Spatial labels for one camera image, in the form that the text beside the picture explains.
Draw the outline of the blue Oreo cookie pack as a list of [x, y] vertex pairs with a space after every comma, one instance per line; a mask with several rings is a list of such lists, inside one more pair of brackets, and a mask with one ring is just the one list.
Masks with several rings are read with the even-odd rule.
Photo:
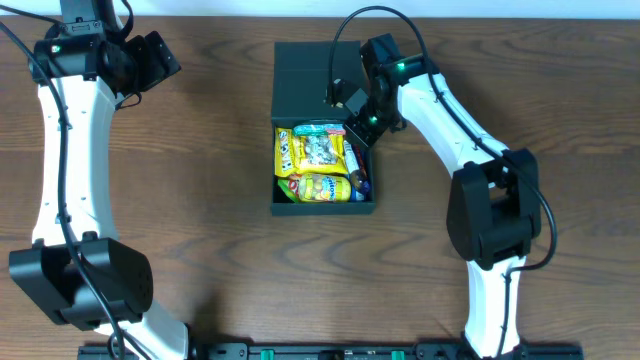
[[356, 159], [356, 155], [352, 145], [347, 140], [344, 140], [343, 146], [344, 146], [345, 162], [348, 170], [348, 178], [352, 187], [350, 200], [352, 202], [362, 202], [365, 200], [365, 195], [360, 191], [361, 189], [360, 166]]

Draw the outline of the green red candy bar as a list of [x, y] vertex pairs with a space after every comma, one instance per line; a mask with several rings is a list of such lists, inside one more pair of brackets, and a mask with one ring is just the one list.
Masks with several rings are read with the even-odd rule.
[[303, 124], [293, 128], [295, 136], [345, 135], [342, 124]]

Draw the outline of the dark green lidded box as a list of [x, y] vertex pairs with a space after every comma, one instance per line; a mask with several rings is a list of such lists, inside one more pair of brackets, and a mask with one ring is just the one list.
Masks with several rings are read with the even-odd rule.
[[[276, 42], [271, 125], [293, 128], [313, 122], [343, 122], [344, 109], [325, 103], [329, 42]], [[271, 213], [274, 216], [369, 215], [376, 207], [373, 153], [361, 151], [371, 192], [363, 201], [347, 203], [295, 203], [272, 178]]]

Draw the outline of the yellow Hacks candy bag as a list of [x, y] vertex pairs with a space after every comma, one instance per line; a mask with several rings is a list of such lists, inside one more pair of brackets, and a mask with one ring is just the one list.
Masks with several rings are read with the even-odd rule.
[[307, 173], [346, 175], [344, 136], [296, 136], [292, 129], [276, 128], [274, 174], [287, 178]]

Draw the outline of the purple Dairy Milk bar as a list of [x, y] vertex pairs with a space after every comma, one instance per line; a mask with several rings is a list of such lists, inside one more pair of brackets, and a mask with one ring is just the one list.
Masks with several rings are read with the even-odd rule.
[[356, 145], [352, 145], [351, 148], [358, 164], [358, 169], [352, 172], [350, 179], [357, 192], [365, 196], [371, 192], [372, 187], [366, 172], [364, 158], [361, 150]]

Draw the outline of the green Haribo gummy bag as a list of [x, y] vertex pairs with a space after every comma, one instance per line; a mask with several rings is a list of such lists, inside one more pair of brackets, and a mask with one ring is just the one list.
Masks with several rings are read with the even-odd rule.
[[298, 186], [299, 180], [295, 178], [279, 178], [277, 185], [284, 195], [293, 203], [299, 203]]

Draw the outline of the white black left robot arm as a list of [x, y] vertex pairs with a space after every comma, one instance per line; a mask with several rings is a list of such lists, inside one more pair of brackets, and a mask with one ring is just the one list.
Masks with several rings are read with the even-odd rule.
[[186, 359], [188, 328], [155, 301], [150, 262], [120, 241], [111, 209], [112, 119], [180, 68], [157, 32], [132, 27], [109, 1], [64, 1], [25, 49], [44, 119], [43, 190], [32, 244], [10, 254], [9, 273], [53, 323], [105, 335], [114, 359]]

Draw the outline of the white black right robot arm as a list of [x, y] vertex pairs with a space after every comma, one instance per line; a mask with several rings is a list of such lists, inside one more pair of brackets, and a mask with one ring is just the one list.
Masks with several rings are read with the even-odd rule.
[[328, 76], [326, 101], [345, 107], [350, 134], [372, 146], [386, 130], [412, 124], [451, 177], [446, 226], [465, 261], [469, 314], [462, 353], [473, 359], [514, 358], [519, 277], [548, 204], [538, 164], [527, 149], [510, 150], [485, 131], [451, 92], [426, 51], [406, 57], [389, 34], [360, 49], [370, 89]]

